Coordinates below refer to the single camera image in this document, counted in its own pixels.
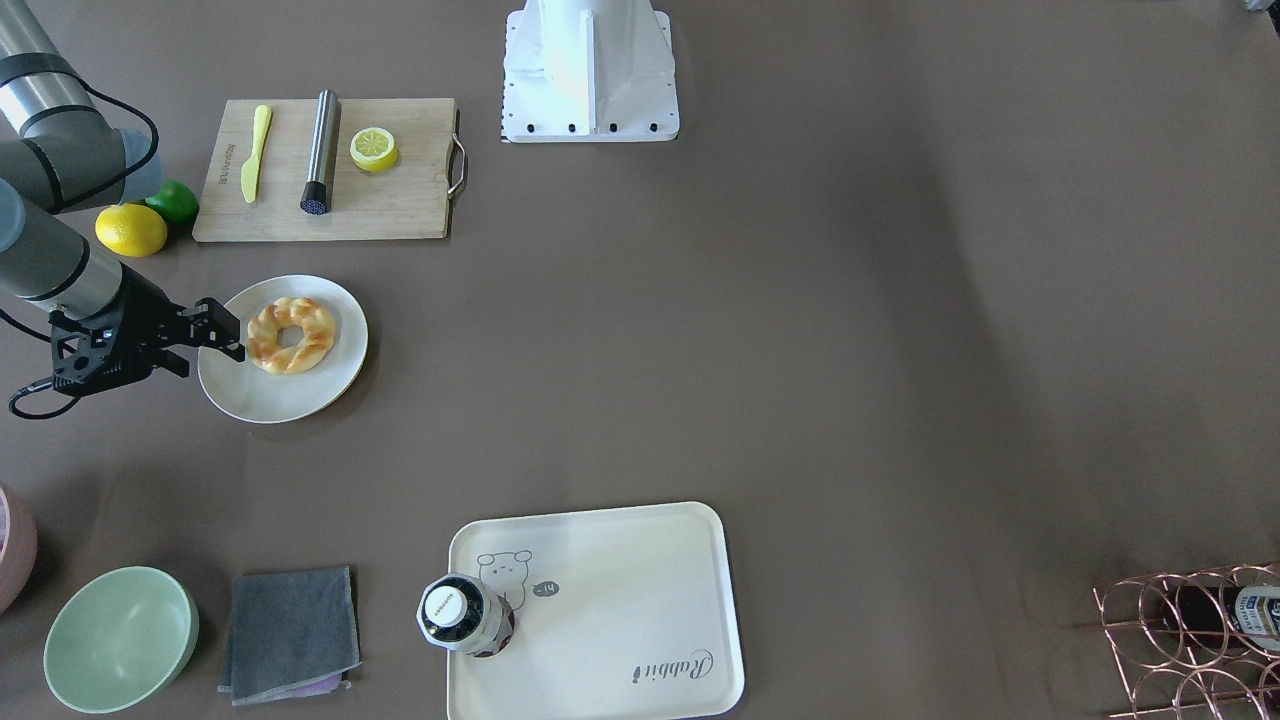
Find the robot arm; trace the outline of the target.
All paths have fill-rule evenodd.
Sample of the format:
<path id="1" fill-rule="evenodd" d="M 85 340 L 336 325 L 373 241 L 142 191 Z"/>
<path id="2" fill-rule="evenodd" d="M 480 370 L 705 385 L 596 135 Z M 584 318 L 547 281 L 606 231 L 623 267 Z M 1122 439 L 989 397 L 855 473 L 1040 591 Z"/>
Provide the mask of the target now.
<path id="1" fill-rule="evenodd" d="M 97 92 L 58 51 L 23 1 L 1 5 L 3 290 L 47 314 L 52 368 L 36 389 L 72 398 L 189 374 L 177 345 L 244 360 L 239 322 L 216 300 L 174 304 L 159 287 L 60 220 L 163 183 L 159 135 L 113 127 Z"/>

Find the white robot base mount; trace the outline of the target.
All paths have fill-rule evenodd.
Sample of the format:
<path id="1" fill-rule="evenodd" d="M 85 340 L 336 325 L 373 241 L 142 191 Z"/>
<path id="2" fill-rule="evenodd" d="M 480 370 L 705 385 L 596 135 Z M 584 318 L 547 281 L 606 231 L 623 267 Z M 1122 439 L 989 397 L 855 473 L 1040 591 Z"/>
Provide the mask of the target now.
<path id="1" fill-rule="evenodd" d="M 507 143 L 678 137 L 671 20 L 649 1 L 527 1 L 506 17 L 503 72 Z"/>

